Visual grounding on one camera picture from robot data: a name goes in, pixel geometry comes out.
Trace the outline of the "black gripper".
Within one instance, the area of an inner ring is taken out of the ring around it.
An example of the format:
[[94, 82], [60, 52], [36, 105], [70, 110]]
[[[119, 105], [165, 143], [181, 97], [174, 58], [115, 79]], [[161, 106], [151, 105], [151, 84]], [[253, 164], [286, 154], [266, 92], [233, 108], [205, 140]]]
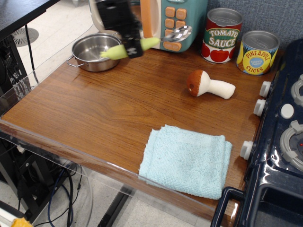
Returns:
[[118, 32], [130, 59], [143, 56], [141, 22], [131, 10], [129, 0], [97, 0], [96, 6], [104, 28]]

